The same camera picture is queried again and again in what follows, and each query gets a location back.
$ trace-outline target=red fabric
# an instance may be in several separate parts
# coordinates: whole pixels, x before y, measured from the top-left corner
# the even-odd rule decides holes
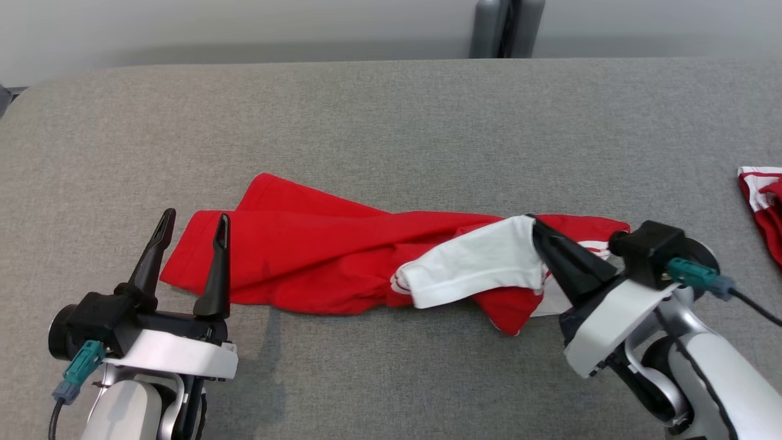
[[[753,177],[774,178],[778,180],[768,183],[760,188],[750,188],[747,183],[748,179]],[[769,248],[769,252],[777,264],[782,267],[782,169],[779,173],[769,172],[745,172],[739,174],[738,177],[739,186],[741,192],[744,194],[744,198],[749,202],[751,198],[756,198],[759,194],[765,196],[771,196],[773,198],[773,204],[766,209],[759,209],[753,211],[755,217],[755,223],[757,223],[760,233],[763,235],[763,239],[766,242],[766,246]]]
[[[211,240],[222,211],[193,215],[160,279],[203,294]],[[446,240],[501,220],[452,212],[391,214],[262,174],[231,217],[231,302],[293,312],[357,314],[379,305],[411,305],[390,277]],[[605,241],[617,229],[606,218],[542,215],[574,240]],[[473,296],[492,322],[517,334],[540,303],[529,289],[503,287]]]

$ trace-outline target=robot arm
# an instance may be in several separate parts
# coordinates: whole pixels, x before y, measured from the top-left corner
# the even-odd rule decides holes
[[[194,432],[199,438],[206,412],[204,381],[233,379],[239,358],[225,323],[230,315],[230,220],[226,214],[220,217],[206,289],[188,315],[158,311],[155,298],[175,216],[174,209],[163,213],[133,275],[113,295],[91,292],[52,321],[49,352],[71,365],[54,393],[50,439],[59,408],[71,404],[95,367],[102,368],[103,379],[95,383],[100,390],[83,440],[189,440]]]
[[[578,374],[611,368],[667,438],[782,438],[782,397],[692,312],[704,292],[670,274],[675,258],[719,272],[706,247],[680,229],[645,222],[612,237],[612,252],[626,267],[618,273],[540,221],[533,237],[573,305],[560,316],[560,327],[565,357]],[[638,359],[636,348],[660,332],[665,336]]]

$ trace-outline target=gray fabric surface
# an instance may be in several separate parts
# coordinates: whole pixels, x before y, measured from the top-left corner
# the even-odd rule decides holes
[[[179,237],[270,172],[391,211],[560,212],[684,228],[782,315],[738,165],[782,166],[782,62],[463,60],[134,67],[26,91],[0,120],[0,438],[44,438],[66,366],[49,321],[125,280],[160,213]],[[193,297],[161,285],[162,309]],[[776,387],[780,329],[695,306]],[[236,380],[205,438],[662,438],[555,318],[504,337],[469,302],[303,316],[237,306]],[[77,438],[95,390],[60,420]]]

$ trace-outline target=cable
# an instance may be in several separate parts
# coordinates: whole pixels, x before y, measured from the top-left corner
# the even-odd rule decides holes
[[[734,297],[742,300],[746,305],[752,307],[757,313],[760,313],[763,316],[763,318],[766,318],[772,323],[775,323],[778,326],[782,327],[782,319],[777,318],[772,312],[769,312],[768,310],[763,308],[763,306],[761,306],[760,304],[747,298],[747,295],[742,294],[740,291],[736,289],[730,289],[729,292]]]
[[[201,394],[201,420],[198,421],[198,431],[195,432],[194,440],[201,440],[203,427],[206,424],[206,393]]]
[[[701,370],[701,367],[699,367],[698,363],[695,362],[695,359],[693,359],[692,355],[687,350],[687,347],[679,339],[679,336],[673,333],[673,329],[671,329],[668,323],[662,318],[662,314],[660,313],[659,308],[655,309],[655,316],[657,316],[657,320],[660,322],[662,329],[673,338],[673,342],[674,344],[676,344],[676,350],[679,351],[679,353],[681,353],[682,356],[690,363],[690,366],[692,367],[692,370],[695,372],[695,375],[698,376],[698,379],[700,379],[701,382],[703,382],[703,385],[706,388],[706,392],[708,392],[708,395],[712,398],[714,403],[717,404],[717,409],[719,411],[719,418],[722,419],[723,424],[725,424],[725,428],[727,428],[728,430],[728,439],[738,440],[738,434],[736,433],[736,428],[733,426],[733,423],[730,421],[730,418],[728,417],[728,413],[725,410],[725,406],[723,405],[723,401],[719,399],[719,396],[714,391],[714,387],[712,386],[712,383],[708,381],[706,375],[703,373],[703,370]]]
[[[65,399],[59,398],[54,404],[54,410],[52,411],[52,419],[49,421],[49,439],[55,440],[57,434],[57,420],[59,419],[59,411],[63,408]]]

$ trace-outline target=cable connector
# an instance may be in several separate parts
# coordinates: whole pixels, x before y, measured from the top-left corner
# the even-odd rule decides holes
[[[55,401],[62,399],[66,405],[70,405],[76,400],[81,385],[87,380],[90,374],[98,369],[103,359],[106,357],[106,350],[103,344],[97,341],[87,341],[81,346],[81,349],[70,361],[70,365],[63,372],[63,381],[59,383],[52,393]]]
[[[684,258],[674,258],[669,261],[668,274],[671,276],[671,280],[677,283],[708,290],[723,301],[729,301],[733,297],[730,291],[736,288],[736,282],[733,278],[722,276],[710,267]]]

